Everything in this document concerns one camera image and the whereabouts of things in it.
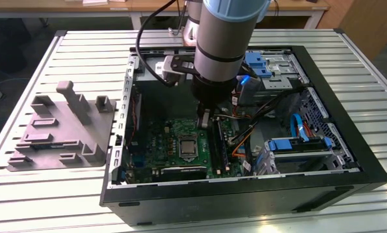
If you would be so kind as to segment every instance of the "green circuit board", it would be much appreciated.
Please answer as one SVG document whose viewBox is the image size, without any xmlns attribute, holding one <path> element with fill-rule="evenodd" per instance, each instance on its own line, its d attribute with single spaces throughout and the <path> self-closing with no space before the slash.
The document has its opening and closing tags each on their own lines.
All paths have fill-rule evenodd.
<svg viewBox="0 0 387 233">
<path fill-rule="evenodd" d="M 224 137 L 234 137 L 231 122 L 222 122 Z M 183 159 L 180 157 L 180 141 L 192 139 L 196 142 L 198 157 Z M 208 147 L 207 132 L 196 128 L 196 121 L 191 119 L 171 119 L 167 121 L 150 121 L 147 133 L 147 151 L 144 168 L 162 168 L 172 166 L 204 166 L 207 178 L 236 177 L 240 174 L 240 164 L 231 163 L 230 171 L 215 174 L 211 164 L 211 153 Z M 151 174 L 140 169 L 138 171 L 140 183 L 150 182 Z"/>
</svg>

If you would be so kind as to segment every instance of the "blue light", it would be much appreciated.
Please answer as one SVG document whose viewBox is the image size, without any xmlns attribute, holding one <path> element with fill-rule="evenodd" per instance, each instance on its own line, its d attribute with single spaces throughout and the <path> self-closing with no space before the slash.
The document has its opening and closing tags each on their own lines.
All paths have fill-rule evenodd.
<svg viewBox="0 0 387 233">
<path fill-rule="evenodd" d="M 244 77 L 244 79 L 240 81 L 240 85 L 243 86 L 243 85 L 246 85 L 246 83 L 247 83 L 247 81 L 250 80 L 250 75 L 247 75 L 246 77 Z"/>
</svg>

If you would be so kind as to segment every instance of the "slotted aluminum surface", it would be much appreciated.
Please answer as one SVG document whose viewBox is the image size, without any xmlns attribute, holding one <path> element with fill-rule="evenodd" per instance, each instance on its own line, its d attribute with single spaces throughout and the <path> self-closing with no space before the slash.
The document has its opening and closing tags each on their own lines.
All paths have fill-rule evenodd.
<svg viewBox="0 0 387 233">
<path fill-rule="evenodd" d="M 119 100 L 135 38 L 136 31 L 68 32 L 55 37 L 0 133 L 0 232 L 387 232 L 387 184 L 316 213 L 131 228 L 99 206 L 104 167 L 6 169 L 22 125 L 31 118 L 32 98 L 40 94 L 62 100 L 55 93 L 58 81 L 74 81 L 75 91 L 88 100 L 98 95 Z M 142 43 L 183 45 L 167 31 L 146 31 Z M 306 46 L 387 171 L 387 81 L 346 36 L 332 30 L 258 30 L 251 45 Z"/>
</svg>

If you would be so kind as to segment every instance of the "desk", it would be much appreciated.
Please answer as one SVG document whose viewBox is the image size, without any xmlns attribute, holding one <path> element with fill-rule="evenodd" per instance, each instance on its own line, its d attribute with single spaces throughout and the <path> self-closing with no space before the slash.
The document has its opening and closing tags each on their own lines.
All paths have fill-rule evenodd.
<svg viewBox="0 0 387 233">
<path fill-rule="evenodd" d="M 86 99 L 120 100 L 130 47 L 136 31 L 68 32 L 56 36 L 0 133 L 0 233 L 116 233 L 134 231 L 99 206 L 104 167 L 10 172 L 7 160 L 34 112 L 36 93 L 54 92 L 58 81 L 75 82 Z M 182 46 L 182 36 L 148 30 L 142 45 Z M 387 171 L 387 80 L 344 34 L 332 30 L 255 30 L 251 45 L 303 45 Z M 203 221 L 136 228 L 139 232 L 383 232 L 387 184 L 348 197 L 320 212 Z"/>
<path fill-rule="evenodd" d="M 168 0 L 128 0 L 110 2 L 108 5 L 83 7 L 80 1 L 64 0 L 0 0 L 0 18 L 44 17 L 131 17 L 134 29 L 140 28 L 140 18 L 151 15 Z M 318 3 L 306 0 L 278 0 L 280 16 L 310 16 L 306 29 L 314 29 L 330 5 L 324 0 Z M 268 8 L 268 16 L 275 14 L 275 3 Z M 176 16 L 178 5 L 174 3 L 159 16 Z"/>
</svg>

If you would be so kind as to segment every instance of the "motherboard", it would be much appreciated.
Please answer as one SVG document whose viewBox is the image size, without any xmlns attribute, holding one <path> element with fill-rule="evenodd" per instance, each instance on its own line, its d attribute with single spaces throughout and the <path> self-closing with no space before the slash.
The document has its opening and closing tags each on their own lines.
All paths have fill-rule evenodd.
<svg viewBox="0 0 387 233">
<path fill-rule="evenodd" d="M 227 149 L 224 155 L 214 152 L 208 131 L 198 129 L 195 120 L 150 121 L 146 152 L 132 156 L 136 183 L 154 182 L 156 176 L 166 177 L 166 174 L 172 181 L 179 180 L 183 174 L 188 176 L 186 179 L 192 180 L 195 172 L 206 174 L 207 179 L 240 176 L 240 163 L 230 156 L 234 148 L 228 139 L 234 136 L 234 129 L 228 119 L 220 121 L 220 129 L 223 141 L 219 143 Z M 215 169 L 220 156 L 226 157 L 220 161 L 227 160 L 227 164 L 222 162 L 223 170 Z"/>
</svg>

